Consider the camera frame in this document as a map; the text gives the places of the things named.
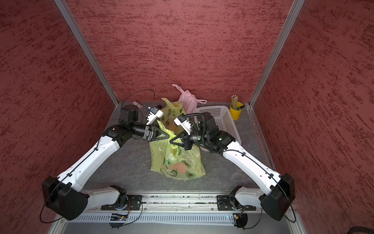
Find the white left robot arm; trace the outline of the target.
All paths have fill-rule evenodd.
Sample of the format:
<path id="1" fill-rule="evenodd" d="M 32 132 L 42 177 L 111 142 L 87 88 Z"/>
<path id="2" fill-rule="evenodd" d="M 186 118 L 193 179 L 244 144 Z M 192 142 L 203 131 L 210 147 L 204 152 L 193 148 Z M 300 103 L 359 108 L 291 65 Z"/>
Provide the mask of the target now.
<path id="1" fill-rule="evenodd" d="M 44 206 L 66 220 L 74 220 L 85 210 L 109 205 L 122 211 L 130 209 L 126 190 L 111 185 L 105 189 L 85 190 L 93 173 L 133 136 L 146 141 L 168 139 L 169 135 L 154 125 L 163 116 L 162 106 L 149 108 L 147 122 L 138 123 L 138 107 L 125 105 L 120 109 L 118 124 L 105 130 L 97 143 L 73 166 L 57 177 L 49 176 L 42 183 Z"/>

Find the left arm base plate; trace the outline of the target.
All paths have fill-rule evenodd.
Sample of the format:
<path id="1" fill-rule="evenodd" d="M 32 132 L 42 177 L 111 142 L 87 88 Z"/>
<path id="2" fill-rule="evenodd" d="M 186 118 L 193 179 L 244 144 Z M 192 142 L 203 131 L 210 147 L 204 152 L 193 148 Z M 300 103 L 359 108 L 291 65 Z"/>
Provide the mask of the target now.
<path id="1" fill-rule="evenodd" d="M 141 207 L 142 196 L 141 195 L 121 195 L 115 204 L 102 205 L 101 210 L 103 211 L 139 211 Z"/>

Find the green avocado plastic bag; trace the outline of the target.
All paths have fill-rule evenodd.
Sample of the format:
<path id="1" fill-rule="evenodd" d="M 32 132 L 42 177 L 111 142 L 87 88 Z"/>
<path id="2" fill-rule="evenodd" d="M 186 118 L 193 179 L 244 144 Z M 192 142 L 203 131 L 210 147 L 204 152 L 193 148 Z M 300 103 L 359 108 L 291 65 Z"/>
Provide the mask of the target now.
<path id="1" fill-rule="evenodd" d="M 179 101 L 170 102 L 167 98 L 162 98 L 162 100 L 166 103 L 166 107 L 161 110 L 163 112 L 161 122 L 168 130 L 173 131 L 176 135 L 183 132 L 184 129 L 181 126 L 177 126 L 174 122 L 180 115 L 186 114 L 183 103 Z"/>

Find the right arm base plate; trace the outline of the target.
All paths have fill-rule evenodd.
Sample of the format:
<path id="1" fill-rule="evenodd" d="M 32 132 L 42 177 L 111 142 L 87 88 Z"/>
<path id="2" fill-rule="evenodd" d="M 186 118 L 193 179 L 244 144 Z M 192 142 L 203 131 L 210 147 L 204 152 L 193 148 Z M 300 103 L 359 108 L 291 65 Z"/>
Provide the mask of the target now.
<path id="1" fill-rule="evenodd" d="M 241 212 L 241 211 L 256 211 L 257 208 L 254 206 L 243 206 L 241 205 L 238 200 L 229 195 L 217 195 L 217 207 L 219 211 L 236 211 L 236 212 Z"/>

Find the pink peach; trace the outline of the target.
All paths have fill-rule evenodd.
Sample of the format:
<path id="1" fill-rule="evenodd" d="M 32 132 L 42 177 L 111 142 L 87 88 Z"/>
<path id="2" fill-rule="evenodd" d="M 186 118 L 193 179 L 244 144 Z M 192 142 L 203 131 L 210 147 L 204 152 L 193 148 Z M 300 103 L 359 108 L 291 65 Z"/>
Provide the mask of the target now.
<path id="1" fill-rule="evenodd" d="M 175 170 L 178 174 L 185 174 L 188 170 L 187 166 L 183 162 L 173 164 L 171 168 Z"/>

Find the pink plastic bag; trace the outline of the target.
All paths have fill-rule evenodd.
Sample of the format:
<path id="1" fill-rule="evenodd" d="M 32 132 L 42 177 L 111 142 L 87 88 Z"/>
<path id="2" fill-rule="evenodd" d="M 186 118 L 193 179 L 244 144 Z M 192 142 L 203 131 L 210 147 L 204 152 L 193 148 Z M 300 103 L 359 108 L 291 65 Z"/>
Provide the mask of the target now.
<path id="1" fill-rule="evenodd" d="M 194 94 L 192 94 L 189 90 L 183 90 L 179 85 L 172 84 L 178 91 L 180 91 L 181 95 L 178 99 L 179 102 L 183 104 L 183 108 L 187 114 L 193 113 L 197 108 L 197 104 L 206 104 L 207 100 L 205 99 L 197 99 Z"/>

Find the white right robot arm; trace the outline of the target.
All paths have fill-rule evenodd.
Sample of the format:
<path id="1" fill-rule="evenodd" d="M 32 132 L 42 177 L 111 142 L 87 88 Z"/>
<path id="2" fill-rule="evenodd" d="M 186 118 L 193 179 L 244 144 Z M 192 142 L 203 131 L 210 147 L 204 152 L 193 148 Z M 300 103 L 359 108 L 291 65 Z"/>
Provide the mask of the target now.
<path id="1" fill-rule="evenodd" d="M 289 174 L 281 175 L 252 156 L 228 132 L 218 128 L 210 113 L 182 114 L 174 120 L 184 129 L 170 144 L 192 149 L 202 144 L 211 153 L 223 156 L 240 168 L 260 188 L 252 193 L 237 186 L 229 194 L 229 205 L 238 211 L 246 206 L 262 208 L 271 218 L 280 221 L 295 200 L 295 181 Z"/>

